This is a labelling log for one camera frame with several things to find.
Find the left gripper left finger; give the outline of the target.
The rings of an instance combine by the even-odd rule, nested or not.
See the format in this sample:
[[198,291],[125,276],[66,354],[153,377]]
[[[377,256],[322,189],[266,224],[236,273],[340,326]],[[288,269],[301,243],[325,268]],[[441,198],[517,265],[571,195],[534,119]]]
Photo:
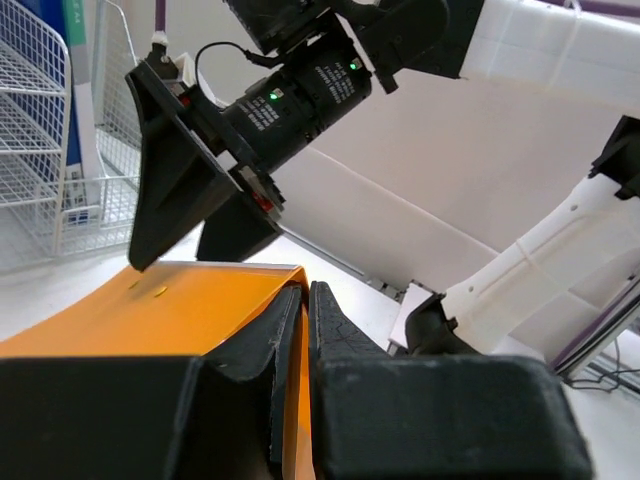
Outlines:
[[202,356],[6,359],[5,479],[289,479],[302,292]]

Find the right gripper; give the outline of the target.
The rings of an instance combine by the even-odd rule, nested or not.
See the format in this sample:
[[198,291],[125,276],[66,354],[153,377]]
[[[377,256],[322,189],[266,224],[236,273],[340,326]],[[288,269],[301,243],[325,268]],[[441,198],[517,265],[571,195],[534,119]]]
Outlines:
[[127,83],[141,131],[128,252],[139,272],[203,220],[198,261],[243,262],[273,243],[285,199],[272,173],[371,93],[353,45],[329,39],[299,49],[224,108],[198,85],[175,96],[151,60]]

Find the blue folder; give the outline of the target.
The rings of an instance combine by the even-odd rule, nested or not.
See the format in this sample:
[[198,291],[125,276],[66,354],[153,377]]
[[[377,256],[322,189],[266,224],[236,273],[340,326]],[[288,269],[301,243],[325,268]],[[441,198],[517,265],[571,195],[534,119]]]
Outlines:
[[97,148],[91,83],[76,83],[72,92],[64,207],[71,210],[69,221],[86,223],[100,211],[104,173]]

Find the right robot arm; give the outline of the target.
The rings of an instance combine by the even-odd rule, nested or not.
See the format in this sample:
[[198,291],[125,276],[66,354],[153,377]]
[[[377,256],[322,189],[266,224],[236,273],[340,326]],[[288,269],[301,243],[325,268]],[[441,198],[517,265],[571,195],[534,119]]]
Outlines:
[[128,258],[194,228],[242,261],[290,228],[434,291],[407,324],[578,368],[639,293],[639,27],[590,1],[233,1],[269,75],[227,105],[165,41],[126,77],[141,130]]

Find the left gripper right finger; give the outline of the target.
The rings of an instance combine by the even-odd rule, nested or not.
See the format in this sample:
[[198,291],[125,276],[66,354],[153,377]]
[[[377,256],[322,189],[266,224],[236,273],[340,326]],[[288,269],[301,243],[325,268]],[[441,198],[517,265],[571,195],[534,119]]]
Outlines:
[[320,479],[591,479],[563,388],[522,356],[393,357],[309,294],[312,460]]

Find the green folder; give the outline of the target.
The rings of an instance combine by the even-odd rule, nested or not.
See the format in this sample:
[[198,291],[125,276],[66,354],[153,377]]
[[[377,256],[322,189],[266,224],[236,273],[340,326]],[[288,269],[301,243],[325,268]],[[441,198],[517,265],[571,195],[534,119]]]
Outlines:
[[66,40],[69,47],[87,44],[85,6],[83,0],[62,0]]

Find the orange folder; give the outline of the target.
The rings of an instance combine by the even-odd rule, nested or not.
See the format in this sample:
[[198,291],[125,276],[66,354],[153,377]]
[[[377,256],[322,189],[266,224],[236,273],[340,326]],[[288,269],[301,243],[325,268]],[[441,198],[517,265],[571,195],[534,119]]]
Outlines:
[[307,296],[299,267],[161,262],[126,268],[67,309],[4,340],[6,359],[202,356],[259,316],[289,285],[302,292],[295,472],[313,477],[307,385]]

